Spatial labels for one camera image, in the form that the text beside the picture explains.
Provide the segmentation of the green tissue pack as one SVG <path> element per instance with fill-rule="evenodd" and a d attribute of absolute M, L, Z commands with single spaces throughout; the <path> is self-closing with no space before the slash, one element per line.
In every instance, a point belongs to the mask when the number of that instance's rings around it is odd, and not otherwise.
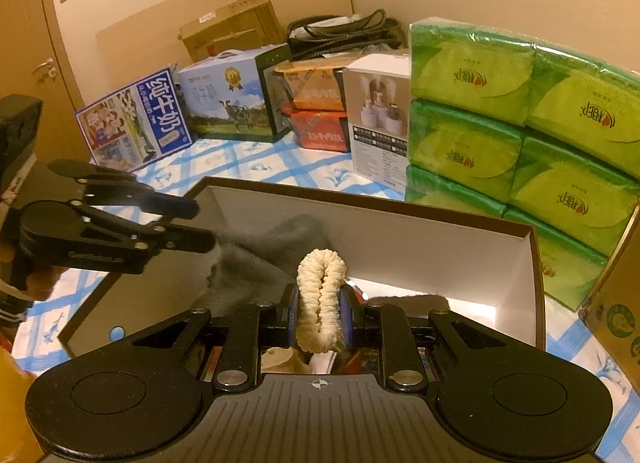
<path fill-rule="evenodd" d="M 593 290 L 639 205 L 639 76 L 528 36 L 409 27 L 406 197 L 534 227 L 546 293 Z"/>

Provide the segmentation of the blue milk carton box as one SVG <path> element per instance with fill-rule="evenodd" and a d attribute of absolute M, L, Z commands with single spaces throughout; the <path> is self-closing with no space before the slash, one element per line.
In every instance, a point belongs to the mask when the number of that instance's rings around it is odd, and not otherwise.
<path fill-rule="evenodd" d="M 168 67 L 76 112 L 96 165 L 136 171 L 193 143 Z"/>

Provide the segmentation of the dark brown open box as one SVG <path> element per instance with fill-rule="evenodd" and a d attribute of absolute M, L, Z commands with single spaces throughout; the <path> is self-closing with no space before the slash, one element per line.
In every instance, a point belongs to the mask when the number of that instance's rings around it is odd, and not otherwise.
<path fill-rule="evenodd" d="M 373 196 L 205 177 L 188 193 L 193 226 L 258 235 L 290 216 L 319 219 L 368 295 L 447 298 L 452 310 L 539 349 L 546 345 L 544 290 L 531 227 Z M 110 273 L 62 328 L 70 357 L 182 313 L 201 293 L 213 253 L 163 251 L 142 275 Z"/>

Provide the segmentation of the orange snack boxes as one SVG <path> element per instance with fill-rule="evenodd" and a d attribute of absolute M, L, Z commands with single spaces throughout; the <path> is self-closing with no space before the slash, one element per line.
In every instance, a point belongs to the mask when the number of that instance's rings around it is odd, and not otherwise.
<path fill-rule="evenodd" d="M 344 72 L 356 60 L 353 53 L 286 62 L 273 76 L 285 95 L 281 114 L 298 144 L 309 150 L 350 151 Z"/>

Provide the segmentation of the orange juice bottle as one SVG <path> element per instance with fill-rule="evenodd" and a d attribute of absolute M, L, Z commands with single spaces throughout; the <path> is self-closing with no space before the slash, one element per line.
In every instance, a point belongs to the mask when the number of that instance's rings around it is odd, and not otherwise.
<path fill-rule="evenodd" d="M 36 463 L 43 457 L 25 413 L 26 394 L 35 379 L 34 374 L 17 365 L 8 350 L 1 348 L 1 463 Z"/>

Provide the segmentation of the white product box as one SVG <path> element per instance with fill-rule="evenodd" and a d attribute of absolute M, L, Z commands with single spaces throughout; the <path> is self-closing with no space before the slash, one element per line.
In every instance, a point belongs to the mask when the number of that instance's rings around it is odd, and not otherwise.
<path fill-rule="evenodd" d="M 352 166 L 358 175 L 403 194 L 408 166 L 408 53 L 360 56 L 346 66 L 343 79 Z"/>

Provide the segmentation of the grey cloth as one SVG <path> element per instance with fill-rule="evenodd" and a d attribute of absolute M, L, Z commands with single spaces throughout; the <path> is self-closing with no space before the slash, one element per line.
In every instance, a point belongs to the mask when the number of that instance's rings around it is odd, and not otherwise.
<path fill-rule="evenodd" d="M 295 281 L 303 258 L 331 247 L 322 221 L 309 215 L 288 218 L 264 232 L 220 229 L 213 266 L 193 306 L 224 317 L 261 301 L 277 303 Z"/>

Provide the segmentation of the wooden door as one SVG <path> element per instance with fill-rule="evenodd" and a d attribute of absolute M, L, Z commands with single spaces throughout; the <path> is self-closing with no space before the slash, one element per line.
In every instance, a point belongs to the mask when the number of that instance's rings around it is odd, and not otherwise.
<path fill-rule="evenodd" d="M 40 160 L 89 160 L 76 122 L 70 69 L 56 52 L 44 0 L 1 0 L 1 94 L 43 102 L 36 140 Z"/>

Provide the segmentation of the cow picture milk box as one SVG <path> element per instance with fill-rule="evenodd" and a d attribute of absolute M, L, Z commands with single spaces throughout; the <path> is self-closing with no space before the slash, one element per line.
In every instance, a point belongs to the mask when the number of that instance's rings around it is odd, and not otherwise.
<path fill-rule="evenodd" d="M 228 50 L 177 72 L 195 134 L 201 138 L 276 142 L 290 127 L 269 86 L 273 67 L 288 62 L 288 45 Z"/>

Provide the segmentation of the large cardboard box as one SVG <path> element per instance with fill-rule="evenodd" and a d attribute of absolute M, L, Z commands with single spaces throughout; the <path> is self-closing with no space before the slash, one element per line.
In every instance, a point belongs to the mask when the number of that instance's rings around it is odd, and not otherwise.
<path fill-rule="evenodd" d="M 639 206 L 578 315 L 639 391 Z"/>

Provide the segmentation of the beige stocking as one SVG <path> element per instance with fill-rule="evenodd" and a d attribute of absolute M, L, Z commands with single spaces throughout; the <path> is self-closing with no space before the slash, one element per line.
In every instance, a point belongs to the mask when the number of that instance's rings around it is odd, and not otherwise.
<path fill-rule="evenodd" d="M 321 365 L 322 362 L 316 355 L 307 358 L 303 351 L 295 347 L 271 347 L 260 358 L 260 371 L 262 373 L 317 374 Z"/>

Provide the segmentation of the brown cardboard box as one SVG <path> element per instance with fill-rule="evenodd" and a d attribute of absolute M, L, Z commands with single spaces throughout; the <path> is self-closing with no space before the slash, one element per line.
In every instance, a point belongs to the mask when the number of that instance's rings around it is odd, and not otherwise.
<path fill-rule="evenodd" d="M 285 42 L 270 0 L 236 0 L 181 27 L 179 39 L 194 62 L 229 50 Z"/>

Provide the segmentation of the red black packet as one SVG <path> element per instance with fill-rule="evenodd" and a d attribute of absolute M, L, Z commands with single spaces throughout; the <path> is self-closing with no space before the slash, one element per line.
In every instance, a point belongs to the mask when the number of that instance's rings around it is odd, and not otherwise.
<path fill-rule="evenodd" d="M 416 347 L 418 347 L 426 373 L 428 365 L 426 353 L 427 350 L 436 345 L 436 337 L 434 336 L 433 330 L 429 327 L 418 327 L 412 330 L 412 333 L 416 340 Z M 296 344 L 293 344 L 291 347 L 303 351 L 307 358 L 316 355 L 320 359 L 322 365 L 318 368 L 318 375 L 354 375 L 364 373 L 378 375 L 378 352 L 375 349 L 354 349 L 342 346 L 330 350 L 327 353 L 307 353 L 307 351 L 301 350 Z"/>

